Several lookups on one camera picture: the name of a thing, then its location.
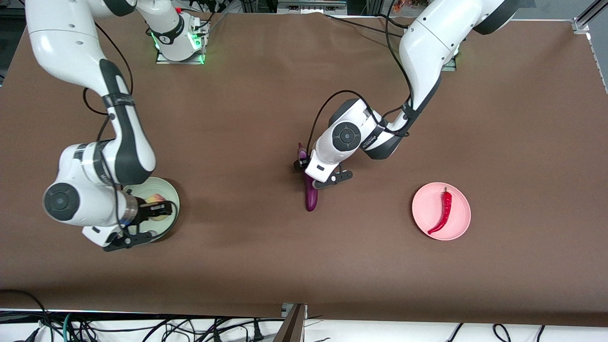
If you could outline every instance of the black cable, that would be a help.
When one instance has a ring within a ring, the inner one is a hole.
[[[203,11],[197,11],[197,10],[193,10],[193,9],[182,9],[182,11],[192,12],[192,13],[203,13]]]
[[[196,339],[196,329],[194,329],[194,324],[192,324],[191,319],[188,320],[188,323],[190,323],[190,327],[192,328],[192,338],[195,340]]]
[[[125,55],[122,54],[122,51],[119,49],[119,47],[116,45],[116,43],[112,40],[112,38],[106,33],[106,31],[99,26],[99,24],[95,23],[95,26],[99,29],[99,31],[101,31],[103,33],[104,36],[106,36],[106,38],[109,40],[109,42],[112,44],[112,46],[114,46],[114,48],[116,49],[116,51],[118,52],[118,54],[120,55],[120,57],[122,58],[123,62],[125,62],[125,66],[127,71],[129,72],[129,84],[130,84],[130,88],[129,88],[129,94],[133,95],[133,72],[131,70],[131,66],[129,65],[129,62],[126,60]],[[101,140],[103,131],[105,130],[106,126],[108,125],[109,122],[109,116],[108,113],[104,113],[98,110],[93,109],[93,107],[90,106],[89,102],[87,101],[86,98],[86,92],[89,90],[89,88],[84,88],[83,92],[82,92],[82,99],[86,105],[87,108],[89,108],[89,110],[91,110],[94,113],[97,114],[101,114],[101,115],[106,115],[106,119],[103,121],[103,124],[101,126],[101,128],[99,129],[99,132],[97,133],[97,139],[95,140],[96,142],[99,142],[99,140]],[[108,167],[108,162],[105,158],[105,156],[103,155],[103,151],[99,151],[100,155],[101,155],[101,160],[103,163],[104,168],[106,169],[108,175],[109,175],[109,180],[112,184],[112,187],[114,188],[114,214],[115,214],[115,218],[116,218],[116,223],[118,224],[118,226],[120,227],[120,229],[123,230],[123,233],[126,235],[129,235],[129,230],[126,227],[123,227],[120,224],[120,217],[119,217],[119,213],[118,213],[118,190],[116,189],[116,183],[114,182],[114,177],[112,176],[112,173],[110,171],[110,168]]]
[[[378,121],[378,118],[377,118],[377,117],[376,117],[376,116],[373,114],[373,109],[370,107],[370,104],[369,104],[369,103],[367,102],[367,100],[365,100],[365,98],[363,98],[363,96],[361,96],[361,95],[360,95],[358,92],[356,92],[356,91],[352,91],[352,90],[347,90],[347,89],[345,89],[345,90],[340,90],[340,91],[338,91],[338,92],[335,92],[335,93],[334,93],[332,96],[330,96],[330,97],[329,97],[329,99],[327,99],[327,100],[325,101],[325,103],[324,103],[324,104],[321,106],[321,109],[319,109],[319,112],[317,113],[317,116],[314,118],[313,127],[310,129],[310,135],[308,136],[308,143],[306,143],[306,154],[307,154],[308,156],[310,156],[310,142],[311,142],[311,141],[312,141],[312,139],[313,139],[313,133],[314,133],[314,129],[315,129],[316,125],[317,125],[317,121],[319,120],[319,116],[320,116],[320,115],[321,115],[321,113],[323,112],[323,109],[324,109],[324,108],[325,108],[325,106],[326,106],[326,105],[329,103],[329,101],[331,101],[331,99],[333,99],[333,98],[334,98],[336,95],[338,95],[338,94],[342,94],[342,93],[345,93],[345,92],[348,92],[348,93],[350,93],[350,94],[354,94],[354,95],[356,95],[357,97],[359,97],[359,98],[360,98],[360,99],[363,101],[363,103],[365,104],[366,110],[367,110],[367,111],[369,112],[369,114],[371,115],[371,118],[372,118],[372,119],[373,119],[373,120],[376,122],[376,125],[381,125],[381,123]],[[400,130],[401,130],[401,129],[396,130],[396,131],[393,131],[393,130],[389,130],[388,128],[384,127],[384,131],[389,132],[389,133],[391,133],[391,134],[394,134],[394,135],[395,135],[395,136],[397,136],[397,137],[401,137],[401,138],[406,138],[406,137],[408,137],[408,136],[409,136],[409,134],[408,134],[407,132],[405,132],[405,133],[401,133],[401,132],[400,132]]]
[[[80,335],[80,341],[84,341],[83,336],[82,336],[82,331],[84,329],[82,328],[82,322],[80,322],[80,331],[78,331],[78,334]]]
[[[96,142],[99,142],[99,140],[102,139],[103,130],[106,129],[106,126],[108,125],[109,121],[110,121],[110,116],[106,116],[106,119],[103,121],[103,124],[102,124],[101,128],[99,128],[99,132],[97,133],[97,138],[95,139]]]
[[[232,326],[223,327],[221,329],[217,329],[217,332],[218,333],[227,332],[228,330],[232,330],[232,329],[236,329],[238,327],[246,326],[247,324],[252,324],[255,321],[257,321],[257,322],[282,322],[284,320],[285,320],[284,318],[260,318],[260,319],[255,319],[253,321],[246,321],[246,322],[243,322],[243,323],[234,324]],[[213,336],[210,336],[204,342],[209,342],[212,339],[213,339]]]
[[[99,329],[99,328],[95,328],[95,327],[91,327],[89,325],[89,329],[91,329],[92,331],[99,331],[99,332],[133,332],[133,331],[140,331],[140,330],[148,330],[148,329],[152,329],[153,327],[142,327],[142,328],[132,328],[132,329]]]
[[[541,326],[541,329],[538,330],[538,334],[536,335],[536,342],[541,342],[541,335],[543,331],[545,331],[545,326]]]
[[[72,325],[72,322],[70,322],[70,321],[67,322],[67,333],[69,335],[72,335],[72,337],[74,338],[73,341],[75,341],[75,342],[82,342],[82,340],[78,339],[78,335],[76,335],[76,332],[74,331],[74,327]]]
[[[150,336],[152,336],[152,334],[157,331],[160,327],[164,326],[166,323],[168,323],[169,321],[172,321],[172,318],[167,318],[165,320],[163,320],[162,322],[160,322],[159,324],[155,325],[143,338],[142,342],[146,342]]]
[[[200,29],[201,27],[203,27],[203,26],[207,25],[209,22],[211,22],[211,19],[213,19],[213,16],[214,16],[214,15],[215,15],[215,12],[211,12],[211,16],[209,17],[209,19],[205,20],[205,22],[204,22],[204,23],[202,23],[202,24],[200,24],[199,26],[195,26],[195,27],[194,27],[194,29],[195,29],[195,30],[198,30],[198,29]]]
[[[394,112],[396,112],[396,111],[398,111],[398,110],[400,110],[400,109],[401,109],[401,107],[399,106],[399,107],[395,108],[394,110],[390,110],[390,111],[388,111],[388,112],[384,113],[384,115],[382,115],[382,118],[385,118],[385,117],[387,117],[388,115],[393,114]]]
[[[110,41],[110,43],[112,44],[112,46],[114,46],[114,48],[116,49],[116,51],[120,55],[120,58],[122,58],[122,61],[125,62],[126,69],[129,72],[129,84],[131,85],[131,87],[129,89],[129,94],[133,95],[133,72],[131,71],[131,66],[129,65],[129,62],[126,61],[125,55],[122,54],[122,51],[120,51],[120,49],[118,48],[118,46],[116,46],[116,44],[114,43],[114,41],[112,40],[112,38],[110,38],[110,36],[102,29],[102,27],[99,26],[99,24],[97,24],[97,23],[95,23],[95,26],[97,26],[97,28],[99,29],[99,31],[101,31],[103,33],[103,35],[106,36],[106,38]]]
[[[390,10],[393,8],[393,5],[395,5],[395,0],[392,0],[391,3],[390,3],[389,12],[386,14],[387,17],[390,16]],[[386,44],[389,47],[390,54],[393,56],[393,59],[395,60],[395,62],[399,66],[399,69],[401,70],[401,73],[403,74],[403,77],[406,78],[407,89],[410,92],[410,98],[413,98],[412,85],[410,84],[410,79],[407,77],[406,71],[405,71],[405,69],[403,69],[403,65],[401,65],[401,62],[399,61],[399,59],[395,55],[395,51],[393,51],[393,46],[390,44],[390,39],[389,39],[389,21],[388,20],[384,22],[384,33],[386,35]]]
[[[331,15],[327,15],[327,14],[326,14],[325,16],[326,16],[326,17],[328,17],[328,18],[334,19],[334,20],[343,21],[343,22],[345,22],[345,23],[349,23],[349,24],[352,24],[352,25],[355,25],[355,26],[364,27],[364,28],[366,28],[366,29],[374,30],[374,31],[376,31],[376,32],[385,33],[385,32],[384,32],[383,30],[381,30],[381,29],[376,29],[376,28],[374,28],[374,27],[369,27],[369,26],[366,26],[366,25],[363,25],[363,24],[355,23],[354,21],[349,21],[349,20],[342,19],[342,18],[336,18],[335,16],[331,16]],[[400,37],[400,38],[402,37],[402,36],[400,36],[400,35],[398,35],[398,34],[396,34],[396,33],[391,33],[391,32],[389,32],[388,34],[389,34],[389,35],[391,35],[391,36],[395,36],[395,37]]]
[[[84,330],[87,334],[87,336],[89,337],[89,341],[90,342],[96,342],[97,341],[97,332],[95,332],[94,330],[91,329],[91,326],[89,325],[88,322],[86,321],[82,321],[80,322],[80,333],[82,334],[82,330]]]
[[[366,101],[366,100],[363,98],[363,96],[359,95],[359,93],[358,93],[358,92],[356,92],[356,91],[352,91],[352,90],[348,90],[348,89],[345,89],[345,90],[340,90],[340,91],[338,91],[338,92],[335,92],[335,93],[334,93],[332,96],[330,96],[330,98],[329,98],[329,99],[327,99],[327,100],[325,101],[325,103],[324,103],[324,104],[321,106],[321,109],[319,109],[319,112],[317,113],[317,116],[314,118],[313,127],[312,127],[312,129],[310,129],[310,136],[308,136],[308,143],[306,144],[306,154],[307,154],[308,156],[310,156],[310,142],[311,142],[311,141],[312,141],[312,139],[313,139],[314,128],[315,128],[315,127],[316,127],[316,125],[317,125],[317,121],[319,120],[319,116],[320,116],[320,115],[321,115],[321,113],[323,112],[323,109],[324,109],[324,108],[325,108],[325,106],[326,106],[326,105],[327,105],[327,104],[328,104],[328,103],[331,101],[331,99],[333,99],[333,98],[334,98],[334,97],[336,97],[337,95],[339,95],[339,94],[343,94],[343,93],[345,93],[345,92],[348,92],[348,93],[350,93],[350,94],[354,94],[354,95],[358,96],[358,97],[359,97],[359,98],[360,98],[360,99],[361,99],[361,100],[362,100],[362,101],[365,103],[365,106],[367,107],[367,111],[368,111],[368,112],[370,113],[370,115],[371,115],[371,116],[374,118],[374,120],[376,120],[376,117],[373,115],[373,111],[372,111],[372,109],[371,109],[371,107],[370,107],[369,103],[367,103],[367,101]]]
[[[172,324],[169,324],[169,323],[165,324],[165,333],[163,334],[163,336],[161,338],[161,341],[163,341],[163,342],[166,341],[167,338],[169,337],[169,335],[171,335],[174,332],[181,333],[181,334],[185,335],[183,332],[179,332],[177,330],[179,329],[180,326],[182,326],[183,324],[185,324],[188,321],[190,321],[190,319],[184,320],[182,323],[179,323],[177,326],[173,326]]]
[[[209,335],[210,332],[213,332],[215,329],[217,329],[218,326],[230,321],[231,318],[224,318],[224,319],[220,319],[219,321],[216,320],[215,322],[213,322],[213,324],[209,327],[209,329],[207,329],[199,338],[197,338],[195,340],[195,342],[201,342],[205,337],[207,337],[207,335]]]
[[[454,339],[456,338],[456,334],[458,334],[458,331],[460,330],[460,328],[462,328],[462,325],[464,323],[459,323],[458,326],[456,327],[456,329],[454,330],[454,332],[452,333],[452,336],[450,337],[449,340],[447,340],[446,342],[454,342]]]
[[[125,55],[122,54],[122,51],[118,48],[116,43],[114,43],[114,41],[112,40],[112,38],[110,38],[110,36],[106,33],[106,31],[101,26],[99,26],[99,24],[97,24],[97,23],[95,23],[95,26],[97,26],[99,31],[101,31],[103,33],[103,35],[106,36],[106,38],[110,41],[112,46],[114,46],[114,48],[116,49],[116,51],[122,58],[123,62],[125,62],[126,70],[129,72],[129,84],[130,84],[129,94],[133,95],[133,72],[131,71],[131,66],[129,65],[129,62],[127,62]],[[85,102],[85,106],[87,108],[89,108],[89,110],[92,111],[93,113],[97,113],[97,114],[101,114],[101,115],[108,115],[108,113],[104,113],[102,111],[96,110],[93,107],[91,107],[91,105],[89,104],[89,101],[86,98],[87,91],[89,91],[89,88],[87,88],[87,87],[85,87],[82,90],[82,101]]]
[[[393,24],[393,25],[395,25],[396,27],[400,27],[400,28],[402,28],[402,29],[406,29],[406,28],[408,28],[408,27],[409,27],[409,25],[407,25],[407,24],[400,24],[400,23],[397,23],[397,22],[396,22],[396,21],[394,21],[394,20],[393,20],[391,17],[386,16],[386,15],[384,15],[384,14],[382,14],[382,13],[378,13],[378,14],[376,14],[376,16],[379,16],[379,17],[381,17],[381,18],[384,18],[384,19],[386,19],[386,20],[390,21],[390,23],[391,23],[391,24]]]
[[[14,320],[3,321],[2,323],[20,323],[23,316],[26,316],[26,317],[33,316],[33,317],[37,317],[37,318],[42,318],[42,320],[41,320],[42,324],[44,326],[48,327],[51,331],[51,338],[50,338],[51,341],[55,340],[55,334],[53,332],[58,333],[59,336],[61,336],[61,339],[63,339],[62,331],[52,325],[52,323],[62,324],[63,320],[51,318],[51,323],[49,324],[46,321],[46,316],[39,312],[2,312],[2,313],[0,313],[0,316],[1,317],[20,316],[20,318],[17,318]]]
[[[14,290],[12,288],[3,288],[3,289],[0,289],[0,293],[18,293],[20,295],[28,296],[29,298],[33,299],[36,302],[36,304],[40,307],[40,310],[42,311],[42,314],[44,315],[44,318],[46,319],[47,323],[50,326],[50,340],[51,340],[51,342],[55,341],[55,334],[53,333],[53,328],[52,328],[53,322],[50,320],[49,314],[48,314],[47,310],[44,308],[44,306],[38,300],[38,298],[36,298],[36,296],[34,296],[33,294],[31,294],[31,293],[29,293],[27,291]]]
[[[93,113],[97,113],[97,114],[100,114],[100,115],[108,115],[108,113],[104,113],[102,111],[95,110],[95,109],[93,109],[93,107],[91,107],[91,105],[89,104],[89,101],[86,99],[86,92],[87,91],[89,91],[89,88],[85,87],[84,89],[82,89],[82,101],[85,102],[85,106],[87,108],[89,108],[89,110],[92,111]]]
[[[496,331],[497,327],[501,327],[502,330],[505,331],[506,334],[506,340],[504,340],[502,337],[500,337],[500,335],[498,334],[498,331]],[[502,342],[511,342],[511,337],[509,336],[509,332],[506,330],[505,326],[502,324],[495,324],[492,326],[492,331],[494,332],[494,336],[496,336],[496,338],[498,338],[500,341]]]

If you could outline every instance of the red chili pepper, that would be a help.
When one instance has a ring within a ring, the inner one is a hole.
[[[443,194],[443,215],[441,216],[441,220],[439,223],[429,231],[429,234],[432,234],[436,231],[439,231],[443,226],[447,223],[447,218],[450,217],[450,210],[452,209],[452,194],[447,192],[447,187]]]

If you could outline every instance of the cable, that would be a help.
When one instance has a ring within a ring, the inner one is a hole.
[[[345,22],[345,23],[349,23],[349,24],[352,24],[352,25],[355,25],[355,26],[364,27],[364,28],[366,28],[366,29],[374,30],[374,31],[376,31],[376,32],[386,33],[386,32],[384,32],[384,31],[383,31],[383,30],[381,30],[381,29],[376,29],[376,28],[374,28],[374,27],[369,27],[369,26],[366,26],[366,25],[363,25],[363,24],[355,23],[354,21],[349,21],[349,20],[346,20],[346,19],[337,18],[337,17],[335,17],[335,16],[331,16],[331,15],[327,15],[327,14],[326,14],[325,16],[326,16],[326,17],[328,17],[328,18],[334,19],[334,20],[343,21],[343,22]],[[396,33],[391,33],[391,32],[388,32],[387,34],[389,34],[389,35],[391,35],[391,36],[395,36],[395,37],[400,37],[400,38],[402,37],[402,36],[400,36],[400,35],[398,35],[398,34],[396,34]]]
[[[393,8],[393,5],[395,5],[395,0],[392,0],[391,3],[390,3],[389,12],[386,14],[387,17],[390,16],[390,10]],[[412,85],[410,84],[410,79],[407,77],[406,71],[405,71],[405,69],[403,69],[403,65],[401,65],[401,62],[399,61],[399,59],[395,55],[395,51],[393,51],[393,46],[390,44],[390,39],[389,39],[389,21],[388,20],[384,22],[384,33],[385,33],[385,36],[386,36],[386,44],[389,47],[390,54],[393,56],[393,59],[395,60],[395,62],[399,66],[399,69],[401,70],[401,73],[403,74],[403,77],[406,78],[407,89],[410,92],[410,97],[413,98]]]
[[[333,98],[334,98],[334,97],[336,97],[337,95],[339,95],[339,94],[343,94],[343,93],[345,93],[345,92],[348,92],[348,93],[350,93],[350,94],[354,94],[354,95],[358,96],[358,97],[359,97],[359,98],[360,98],[360,99],[361,99],[361,100],[362,100],[362,101],[365,103],[365,106],[366,106],[367,110],[369,111],[370,115],[371,115],[371,116],[374,118],[374,120],[376,120],[376,117],[375,117],[375,115],[373,115],[373,111],[372,111],[372,109],[371,109],[371,107],[370,107],[369,103],[367,103],[367,101],[366,101],[366,100],[363,98],[363,96],[359,95],[359,93],[358,93],[358,92],[356,92],[356,91],[352,91],[352,90],[347,90],[347,89],[346,89],[346,90],[340,90],[340,91],[338,91],[338,92],[335,92],[335,93],[334,93],[332,96],[330,96],[330,98],[329,98],[329,99],[327,99],[327,100],[325,101],[325,103],[323,103],[323,105],[321,106],[321,109],[319,109],[319,112],[317,113],[317,116],[314,118],[313,127],[312,127],[312,129],[310,129],[310,135],[308,136],[308,143],[306,144],[306,154],[307,154],[308,156],[310,156],[310,142],[311,142],[311,141],[312,141],[312,139],[313,139],[314,128],[317,126],[317,121],[319,120],[319,116],[320,116],[320,115],[321,115],[321,113],[323,112],[323,109],[324,109],[324,108],[325,108],[325,106],[326,106],[326,105],[327,105],[327,104],[328,104],[328,103],[331,101],[331,99],[333,99]]]
[[[165,341],[167,340],[167,338],[169,337],[169,335],[171,335],[171,334],[172,334],[172,333],[174,333],[174,332],[176,332],[176,333],[180,333],[180,334],[182,334],[182,335],[185,335],[185,336],[188,338],[188,342],[190,342],[190,337],[189,337],[188,335],[186,335],[186,334],[185,334],[185,333],[183,333],[183,332],[177,331],[181,325],[183,325],[184,323],[186,323],[186,322],[188,322],[188,321],[190,321],[190,319],[186,319],[186,320],[184,320],[182,323],[179,323],[177,326],[173,326],[172,324],[169,324],[169,323],[165,324],[165,333],[163,334],[163,336],[162,336],[162,338],[161,338],[161,342],[165,342]]]
[[[101,26],[99,26],[99,24],[97,24],[97,23],[95,23],[95,26],[97,26],[99,31],[101,31],[103,33],[103,35],[106,36],[106,38],[110,41],[112,46],[114,46],[114,48],[116,49],[116,51],[122,58],[123,62],[125,62],[126,70],[129,72],[129,84],[130,84],[129,94],[133,95],[133,72],[131,71],[131,66],[129,65],[129,62],[127,62],[125,55],[122,54],[122,51],[118,48],[118,46],[114,43],[114,41],[112,40],[112,38],[110,38],[110,36],[106,33],[106,31]],[[108,113],[98,111],[98,110],[94,109],[93,107],[91,107],[91,105],[89,104],[89,101],[86,98],[87,91],[89,91],[89,88],[87,88],[87,87],[85,87],[82,90],[82,100],[85,102],[85,106],[87,108],[89,108],[89,110],[92,111],[93,113],[97,113],[100,115],[108,115]]]
[[[49,327],[50,327],[50,340],[51,340],[51,342],[55,341],[55,334],[53,333],[53,322],[50,320],[49,314],[47,313],[47,310],[44,308],[44,306],[38,300],[38,298],[36,298],[36,296],[34,296],[33,294],[31,294],[31,293],[29,293],[27,291],[14,290],[14,289],[11,289],[11,288],[0,289],[0,293],[18,293],[20,295],[25,295],[25,296],[28,296],[29,298],[32,298],[36,302],[36,304],[40,307],[40,310],[42,311],[44,319],[46,319],[47,323],[49,324]]]
[[[160,322],[159,324],[155,325],[147,334],[146,336],[143,338],[142,342],[146,342],[150,336],[152,336],[152,334],[158,330],[158,328],[164,326],[166,323],[168,323],[169,321],[171,321],[171,318],[165,319],[164,321]]]
[[[223,327],[222,329],[216,328],[215,330],[217,330],[218,333],[223,333],[223,332],[227,332],[228,330],[246,326],[247,324],[252,324],[252,323],[254,323],[254,321],[257,321],[257,322],[282,322],[284,320],[285,320],[284,318],[260,318],[260,319],[255,319],[253,321],[247,321],[247,322],[243,322],[243,323],[234,324],[232,326]],[[210,342],[212,339],[213,339],[213,336],[210,336],[204,342]]]
[[[99,329],[99,328],[95,328],[95,327],[91,327],[89,325],[89,329],[93,330],[93,331],[99,331],[99,332],[133,332],[133,331],[140,331],[140,330],[148,330],[148,329],[152,329],[153,327],[142,327],[142,328],[132,328],[132,329]]]
[[[409,27],[409,25],[407,25],[407,24],[397,23],[396,21],[392,20],[391,17],[386,16],[386,15],[384,15],[382,13],[377,13],[376,16],[379,16],[381,18],[384,18],[384,19],[390,21],[390,23],[393,24],[393,25],[395,25],[396,27],[400,27],[402,29],[407,29]]]
[[[102,124],[101,128],[99,128],[99,132],[97,133],[97,139],[95,139],[96,142],[99,142],[99,140],[102,139],[103,131],[106,129],[106,126],[108,125],[109,121],[110,121],[110,116],[106,116],[106,119],[103,121],[103,124]]]
[[[400,110],[400,109],[401,109],[401,107],[399,106],[399,107],[395,108],[394,110],[390,110],[390,111],[388,111],[388,112],[384,113],[384,115],[382,115],[382,118],[385,118],[385,117],[387,117],[388,115],[393,114],[394,112],[396,112],[396,111],[398,111],[398,110]]]
[[[202,335],[201,337],[197,338],[195,340],[195,342],[201,342],[205,337],[207,337],[207,335],[209,335],[210,332],[213,332],[214,330],[217,330],[218,326],[230,321],[231,318],[228,319],[220,319],[220,320],[216,320],[215,322],[213,322],[213,324],[209,327],[209,329],[207,329]]]
[[[317,121],[319,120],[319,116],[323,112],[323,109],[325,108],[325,106],[329,103],[329,101],[331,101],[331,99],[333,99],[336,95],[342,94],[342,93],[345,93],[345,92],[348,92],[350,94],[354,94],[355,96],[359,97],[363,101],[363,103],[365,104],[366,110],[370,113],[371,118],[376,122],[376,125],[381,125],[381,123],[378,121],[378,118],[373,114],[373,109],[370,107],[370,104],[358,92],[352,91],[352,90],[347,90],[347,89],[335,92],[332,96],[330,96],[329,99],[327,99],[325,101],[325,103],[321,106],[321,109],[319,109],[319,112],[317,113],[317,116],[314,118],[313,127],[310,129],[310,135],[308,136],[308,143],[306,143],[306,154],[309,157],[310,157],[310,142],[313,139],[314,129],[315,129],[316,125],[317,125]],[[396,110],[392,110],[392,111],[388,112],[387,114],[385,114],[384,116],[386,116],[386,115],[388,115],[390,113],[394,113],[395,111]],[[388,133],[391,133],[391,134],[394,134],[397,137],[401,137],[401,138],[408,137],[409,134],[407,132],[404,133],[404,134],[401,133],[400,132],[401,129],[402,128],[400,128],[399,130],[393,131],[393,130],[389,130],[388,128],[384,127],[384,131],[386,131]]]
[[[97,23],[95,23],[95,26],[97,26],[97,28],[99,29],[99,31],[101,31],[103,33],[103,35],[106,36],[106,38],[110,41],[110,43],[112,44],[112,46],[114,46],[114,48],[116,49],[116,51],[120,55],[120,58],[122,58],[122,61],[125,62],[126,69],[129,72],[129,84],[131,85],[131,87],[129,89],[129,94],[133,95],[133,72],[131,71],[131,66],[129,65],[129,62],[126,61],[125,55],[122,54],[122,51],[120,51],[120,49],[118,48],[118,46],[116,46],[116,44],[114,43],[114,41],[112,40],[112,38],[110,38],[110,36],[102,29],[102,27],[99,26],[99,24],[97,24]]]
[[[541,326],[541,329],[538,330],[538,334],[536,335],[536,342],[541,342],[541,335],[543,331],[545,331],[545,326]]]
[[[497,327],[501,327],[502,330],[505,331],[506,334],[506,340],[504,340],[502,337],[500,337],[500,335],[498,334],[498,331],[496,331]],[[509,332],[506,330],[505,326],[502,324],[495,324],[492,326],[492,331],[494,332],[494,336],[496,336],[496,338],[498,338],[500,341],[502,342],[511,342],[511,337],[509,336]]]
[[[192,328],[192,336],[194,339],[196,339],[196,329],[194,329],[194,324],[192,324],[192,320],[189,319],[188,323],[190,323],[190,327]]]
[[[129,62],[126,60],[125,55],[122,54],[122,51],[119,49],[119,47],[116,45],[116,43],[112,40],[112,38],[108,35],[108,33],[101,26],[99,26],[99,24],[95,23],[95,26],[99,29],[99,31],[101,31],[103,33],[104,36],[106,36],[106,38],[109,40],[109,42],[112,44],[112,46],[114,46],[114,48],[116,49],[116,51],[122,58],[123,62],[125,62],[126,69],[129,72],[129,84],[130,84],[129,94],[133,95],[133,86],[134,86],[133,72],[131,70],[131,66],[129,65]],[[82,91],[82,99],[83,99],[86,107],[89,108],[89,110],[91,110],[93,113],[97,113],[97,114],[106,116],[106,119],[103,121],[103,124],[102,124],[101,128],[99,129],[99,132],[97,133],[97,139],[95,140],[96,142],[99,142],[101,140],[103,131],[105,130],[106,126],[108,125],[109,116],[108,116],[108,113],[104,113],[104,112],[95,110],[93,107],[90,106],[90,104],[86,98],[86,92],[88,90],[89,90],[89,88],[85,87]],[[99,153],[101,155],[101,160],[102,160],[103,166],[109,175],[108,178],[110,179],[112,187],[114,188],[114,204],[115,204],[114,215],[116,216],[115,217],[116,223],[118,224],[118,226],[120,227],[120,229],[123,231],[124,234],[129,235],[129,230],[120,224],[120,217],[119,217],[119,213],[118,213],[118,190],[116,189],[116,183],[114,182],[114,177],[112,176],[110,168],[108,167],[108,162],[107,162],[105,156],[103,155],[103,151],[100,150]]]
[[[369,5],[369,2],[365,2],[365,6],[363,6],[363,9],[361,10],[361,13],[359,13],[359,15],[363,15],[363,13],[365,13],[365,11],[367,10],[367,6]]]
[[[446,342],[454,342],[454,338],[456,338],[456,334],[458,334],[458,331],[460,330],[460,328],[462,328],[463,324],[464,323],[459,323],[458,324],[458,326],[456,327],[456,329],[454,330],[454,332],[452,332],[452,336]]]
[[[67,342],[67,323],[70,320],[70,316],[72,316],[72,313],[68,313],[66,319],[63,320],[63,342]]]
[[[92,111],[93,113],[97,113],[99,115],[108,115],[108,113],[104,113],[102,111],[95,110],[95,109],[93,109],[93,107],[90,106],[89,101],[86,99],[86,92],[87,91],[89,91],[89,88],[85,87],[84,89],[82,89],[82,101],[85,102],[85,106],[87,108],[89,108],[89,110]]]
[[[205,21],[204,24],[201,24],[200,26],[195,27],[195,29],[200,29],[201,27],[207,25],[208,23],[211,22],[211,19],[213,19],[213,16],[215,15],[215,12],[212,12],[211,15],[209,16],[209,19],[207,19],[207,21]]]

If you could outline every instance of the table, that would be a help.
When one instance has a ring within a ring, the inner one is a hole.
[[[352,89],[383,113],[407,97],[382,33],[320,14],[229,15],[205,65],[155,65],[141,18],[98,22],[133,69],[178,224],[163,242],[104,253],[47,217],[61,151],[93,141],[103,117],[36,64],[24,35],[0,91],[3,287],[71,310],[277,316],[306,302],[328,319],[608,326],[608,97],[568,22],[470,34],[411,137],[385,161],[357,152],[344,162],[353,179],[320,191],[312,213],[292,162],[325,99]],[[411,216],[433,181],[471,204],[452,242]]]

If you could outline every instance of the white floor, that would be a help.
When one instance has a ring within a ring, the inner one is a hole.
[[[235,319],[229,325],[249,319]],[[98,329],[132,329],[151,327],[160,320],[149,321],[99,321],[91,324]],[[195,330],[206,330],[213,323],[212,319],[194,320]],[[281,322],[260,323],[260,330],[265,341],[272,341]],[[376,322],[376,321],[331,321],[310,319],[306,322],[304,342],[318,342],[330,338],[329,342],[446,342],[452,335],[457,323],[413,323],[413,322]],[[0,324],[0,341],[13,342],[25,340],[38,325],[36,323]],[[190,330],[189,324],[183,328]],[[506,324],[512,342],[535,342],[540,326]],[[252,338],[252,326],[247,328]],[[149,330],[135,332],[98,332],[98,342],[142,342]],[[148,342],[160,342],[165,329],[158,329]],[[220,335],[223,342],[244,342],[245,328],[233,329]],[[63,339],[55,334],[55,341]],[[49,329],[42,328],[36,342],[50,341]],[[500,342],[492,332],[492,324],[465,324],[454,342]],[[606,342],[608,328],[597,327],[562,327],[548,326],[541,336],[541,342]],[[171,334],[167,342],[188,342],[188,338],[177,333]]]

